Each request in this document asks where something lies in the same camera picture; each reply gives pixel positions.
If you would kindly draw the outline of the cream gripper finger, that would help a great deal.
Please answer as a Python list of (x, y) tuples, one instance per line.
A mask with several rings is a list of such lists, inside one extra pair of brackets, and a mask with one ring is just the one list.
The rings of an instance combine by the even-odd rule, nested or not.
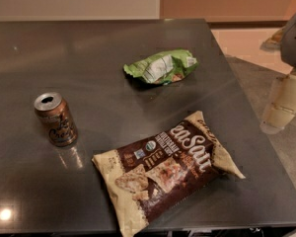
[(267, 104), (260, 122), (260, 129), (266, 134), (276, 134), (282, 131), (290, 123), (296, 114), (285, 107), (275, 103)]
[(282, 81), (279, 105), (283, 110), (296, 114), (296, 70), (292, 70)]

